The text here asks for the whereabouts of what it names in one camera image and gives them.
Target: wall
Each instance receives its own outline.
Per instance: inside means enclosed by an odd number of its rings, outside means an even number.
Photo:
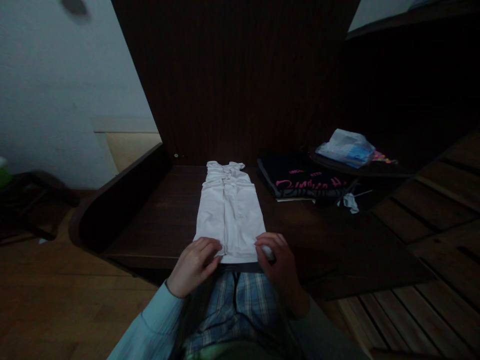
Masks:
[[[348,31],[377,20],[405,13],[415,0],[361,0]]]
[[[0,4],[0,155],[14,173],[43,170],[74,189],[112,178],[90,120],[152,114],[109,0]]]

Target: folded black clothing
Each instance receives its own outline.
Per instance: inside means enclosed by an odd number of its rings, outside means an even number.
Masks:
[[[339,197],[353,177],[321,166],[307,152],[262,151],[258,169],[263,182],[276,198]]]

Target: plastic bag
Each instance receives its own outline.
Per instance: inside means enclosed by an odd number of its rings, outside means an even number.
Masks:
[[[372,161],[374,151],[375,147],[362,134],[337,129],[315,152],[358,169]]]

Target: plaid fabric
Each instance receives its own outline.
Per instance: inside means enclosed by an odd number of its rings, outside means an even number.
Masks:
[[[236,340],[257,342],[287,359],[302,357],[285,310],[262,273],[224,272],[199,286],[182,312],[174,357]]]

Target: light blue sleeve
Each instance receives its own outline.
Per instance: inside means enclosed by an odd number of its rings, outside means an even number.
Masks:
[[[173,296],[163,283],[145,310],[133,320],[108,360],[168,359],[184,301]]]
[[[289,323],[307,360],[369,360],[355,343],[330,322],[311,297],[308,315]]]

